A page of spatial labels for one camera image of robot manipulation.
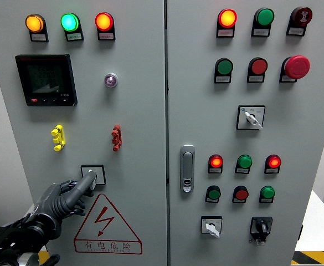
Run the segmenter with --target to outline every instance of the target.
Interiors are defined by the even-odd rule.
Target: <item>warning sign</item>
[[[99,194],[74,238],[76,252],[142,254],[142,242],[112,202]]]

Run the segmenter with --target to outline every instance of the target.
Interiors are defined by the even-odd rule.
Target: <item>red push button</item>
[[[259,58],[255,60],[251,65],[251,71],[253,71],[254,74],[256,75],[261,75],[265,73],[267,69],[268,69],[268,63],[263,58]]]
[[[297,7],[292,11],[291,19],[298,27],[305,27],[312,19],[312,10],[308,7]]]
[[[285,73],[291,79],[301,79],[310,71],[310,61],[303,55],[295,55],[285,63]]]
[[[233,203],[245,203],[249,193],[245,186],[238,186],[233,191]]]
[[[240,200],[240,201],[243,201],[245,200],[246,198],[248,198],[249,194],[248,194],[248,191],[246,190],[241,190],[241,191],[238,191],[236,194],[235,194],[235,197]]]

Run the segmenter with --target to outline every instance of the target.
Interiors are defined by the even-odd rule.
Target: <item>yellow indicator light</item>
[[[112,28],[114,21],[109,13],[103,12],[95,17],[95,25],[98,29],[105,32]]]
[[[27,16],[25,25],[32,33],[40,32],[44,28],[44,19],[37,14]]]
[[[237,22],[237,13],[233,9],[225,9],[221,11],[218,22],[224,28],[231,28]]]

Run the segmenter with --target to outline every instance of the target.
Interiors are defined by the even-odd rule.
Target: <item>red indicator light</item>
[[[249,193],[247,190],[240,190],[235,195],[235,197],[240,201],[245,200],[246,198],[248,198],[248,196],[249,196]]]
[[[281,159],[278,155],[270,155],[266,159],[266,163],[272,169],[279,168],[281,165]]]
[[[291,79],[301,79],[310,71],[311,63],[303,55],[295,55],[285,63],[285,74]]]
[[[305,27],[312,19],[312,10],[308,7],[297,7],[292,11],[291,19],[298,27]]]
[[[215,154],[209,158],[208,162],[213,168],[220,168],[223,164],[223,159],[221,155]]]
[[[233,9],[224,9],[218,15],[218,23],[224,28],[231,28],[237,22],[237,13]]]
[[[102,12],[96,15],[95,25],[102,32],[107,32],[114,25],[114,20],[109,13]]]
[[[265,73],[267,69],[268,69],[268,63],[264,59],[257,59],[251,65],[251,71],[253,71],[253,73],[256,75]]]

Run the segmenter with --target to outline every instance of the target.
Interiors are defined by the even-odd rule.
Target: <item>emergency stop button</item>
[[[311,63],[303,55],[289,57],[282,63],[280,82],[297,82],[310,71]]]

